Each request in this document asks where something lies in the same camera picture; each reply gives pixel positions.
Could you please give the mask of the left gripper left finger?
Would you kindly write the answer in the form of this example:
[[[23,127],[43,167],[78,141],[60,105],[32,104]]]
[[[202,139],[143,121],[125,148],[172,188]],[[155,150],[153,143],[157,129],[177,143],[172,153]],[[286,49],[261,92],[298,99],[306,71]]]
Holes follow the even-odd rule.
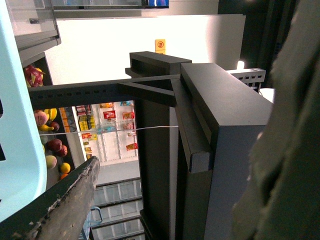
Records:
[[[100,171],[96,156],[0,223],[2,240],[77,240],[92,206]]]

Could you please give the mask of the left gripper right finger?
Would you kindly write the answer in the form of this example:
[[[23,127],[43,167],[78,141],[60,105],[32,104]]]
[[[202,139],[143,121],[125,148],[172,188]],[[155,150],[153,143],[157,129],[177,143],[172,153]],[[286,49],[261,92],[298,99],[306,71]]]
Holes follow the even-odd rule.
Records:
[[[320,237],[320,3],[301,0],[273,63],[268,123],[232,209],[233,240]]]

